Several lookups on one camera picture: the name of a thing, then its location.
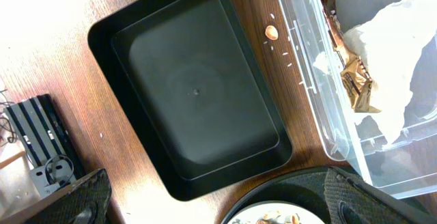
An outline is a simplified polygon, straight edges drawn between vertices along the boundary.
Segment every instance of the wood grain surface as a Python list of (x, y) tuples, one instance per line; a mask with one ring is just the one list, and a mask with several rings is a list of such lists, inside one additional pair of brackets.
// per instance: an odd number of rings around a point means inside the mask
[[(232, 1), (293, 141), (292, 160), (188, 202), (173, 199), (165, 190), (87, 45), (93, 23), (136, 0), (0, 1), (0, 68), (9, 95), (15, 102), (52, 96), (86, 170), (103, 167), (109, 173), (114, 223), (220, 223), (244, 194), (275, 176), (318, 165), (346, 165), (323, 151), (304, 87), (298, 84), (300, 74), (277, 0)], [(267, 25), (279, 30), (273, 51), (263, 44)]]

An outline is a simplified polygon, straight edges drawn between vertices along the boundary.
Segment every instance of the black cable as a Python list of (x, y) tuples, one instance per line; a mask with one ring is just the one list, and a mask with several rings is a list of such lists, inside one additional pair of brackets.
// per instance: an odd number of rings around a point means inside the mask
[(5, 96), (5, 94), (4, 94), (4, 92), (6, 92), (7, 91), (7, 89), (5, 89), (5, 90), (1, 90), (0, 91), (0, 94), (4, 97), (4, 99), (5, 99), (5, 102), (0, 102), (0, 105), (5, 105), (5, 106), (10, 106), (11, 104), (15, 104), (14, 102), (12, 102), (12, 101), (8, 101), (8, 99), (6, 98), (6, 96)]
[(11, 125), (9, 119), (6, 118), (6, 117), (0, 117), (0, 120), (4, 120), (4, 121), (6, 121), (6, 123), (4, 123), (4, 124), (0, 124), (0, 131), (1, 131), (1, 129), (4, 129), (4, 130), (10, 132), (10, 133), (11, 133), (11, 136), (9, 136), (9, 137), (7, 138), (8, 143), (15, 143), (15, 141), (16, 141), (16, 134), (15, 134), (15, 132), (12, 130), (12, 125)]
[(49, 184), (54, 184), (55, 183), (55, 179), (53, 179), (52, 178), (52, 176), (50, 175), (50, 173), (48, 172), (48, 169), (47, 169), (47, 167), (48, 167), (48, 164), (50, 163), (50, 162), (53, 162), (53, 159), (55, 159), (55, 158), (60, 158), (60, 159), (66, 159), (67, 161), (68, 161), (68, 163), (70, 164), (70, 167), (71, 167), (71, 174), (70, 174), (70, 176), (68, 177), (68, 179), (59, 187), (59, 189), (61, 189), (61, 188), (63, 188), (64, 186), (66, 186), (67, 185), (67, 183), (70, 181), (70, 179), (71, 179), (71, 177), (73, 177), (73, 174), (74, 174), (74, 165), (73, 165), (73, 162), (71, 161), (71, 159), (70, 158), (68, 158), (67, 156), (64, 156), (64, 155), (56, 155), (56, 156), (52, 156), (51, 158), (49, 158), (47, 161), (46, 161), (46, 164), (44, 165), (44, 174), (46, 175), (46, 179), (47, 179), (47, 182), (49, 183)]

